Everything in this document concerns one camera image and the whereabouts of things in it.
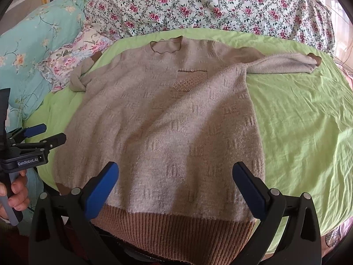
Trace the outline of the person's left hand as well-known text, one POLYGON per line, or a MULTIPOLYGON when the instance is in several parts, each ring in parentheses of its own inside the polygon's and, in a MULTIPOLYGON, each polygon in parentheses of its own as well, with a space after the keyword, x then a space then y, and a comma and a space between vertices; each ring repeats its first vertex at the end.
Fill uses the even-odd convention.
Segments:
MULTIPOLYGON (((8 204, 10 207, 14 208, 16 211, 24 211, 29 206, 29 198, 28 198, 28 188, 27 170, 22 170, 19 172, 19 176, 16 180, 14 180, 11 184, 11 190, 14 193, 11 197, 8 198, 8 204)), ((1 196, 7 195, 6 186, 1 183, 0 194, 1 196)), ((4 207, 1 205, 1 218, 4 220, 8 219, 8 215, 5 212, 4 207)))

